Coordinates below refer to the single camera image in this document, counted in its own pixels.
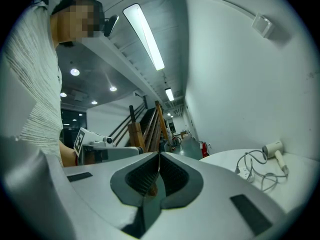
floor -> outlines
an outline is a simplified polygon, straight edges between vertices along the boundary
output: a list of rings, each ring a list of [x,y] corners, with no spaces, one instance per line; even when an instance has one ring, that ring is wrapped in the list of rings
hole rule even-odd
[[[197,160],[203,158],[200,149],[200,144],[196,140],[191,138],[190,135],[183,135],[183,139],[181,138],[181,140],[182,142],[180,146],[176,146],[175,150],[172,153]]]

stair railing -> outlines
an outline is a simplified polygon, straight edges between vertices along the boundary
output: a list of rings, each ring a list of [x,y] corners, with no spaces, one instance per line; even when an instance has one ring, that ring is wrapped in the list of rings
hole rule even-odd
[[[108,137],[112,138],[113,143],[115,143],[115,146],[118,146],[120,141],[128,132],[128,125],[130,123],[134,123],[145,109],[146,107],[144,102],[141,103],[136,109],[134,109],[132,105],[129,106],[130,114],[108,135]]]
[[[141,147],[144,152],[155,152],[159,149],[161,131],[165,140],[168,140],[163,111],[158,101],[155,102],[155,110],[142,134],[140,123],[133,122],[128,125],[130,144],[133,147]]]

wall-mounted sensor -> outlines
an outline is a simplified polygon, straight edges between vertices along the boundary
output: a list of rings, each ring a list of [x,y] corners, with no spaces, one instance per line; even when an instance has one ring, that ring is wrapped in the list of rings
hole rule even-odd
[[[275,28],[275,25],[263,15],[261,15],[260,13],[257,13],[252,23],[252,27],[263,38],[268,38],[271,32],[273,31],[273,29]]]

person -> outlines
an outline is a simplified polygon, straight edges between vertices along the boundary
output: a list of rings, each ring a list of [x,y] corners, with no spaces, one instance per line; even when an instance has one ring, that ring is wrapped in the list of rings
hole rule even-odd
[[[104,13],[102,4],[96,0],[62,0],[49,15],[48,1],[33,0],[24,11],[4,44],[1,59],[34,100],[33,108],[15,137],[37,145],[44,154],[56,156],[61,165],[68,167],[76,165],[77,156],[59,140],[63,129],[62,74],[56,48],[58,45],[70,47],[81,38],[98,36]],[[27,108],[19,108],[17,104],[12,110],[23,113]]]

round table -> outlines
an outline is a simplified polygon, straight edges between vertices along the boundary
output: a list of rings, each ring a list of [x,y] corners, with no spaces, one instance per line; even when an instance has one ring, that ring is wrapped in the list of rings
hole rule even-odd
[[[252,151],[253,149],[234,149],[223,151],[209,155],[201,162],[220,166],[232,172],[235,171],[238,159],[245,154],[245,152]],[[260,152],[252,153],[258,160],[263,161],[263,156]],[[298,207],[308,201],[311,191],[318,180],[318,171],[320,163],[309,158],[284,153],[283,159],[289,168],[289,176],[286,178],[278,178],[279,183],[265,191],[285,212],[291,211],[293,208]],[[248,167],[250,167],[250,156],[246,157]],[[239,167],[244,167],[245,162],[242,159]],[[266,164],[260,164],[253,159],[254,169],[260,174],[274,173],[276,175],[284,175],[280,169],[278,162],[275,158],[268,159]],[[262,178],[254,175],[253,185],[261,189]],[[263,188],[267,188],[273,182],[265,179]]]

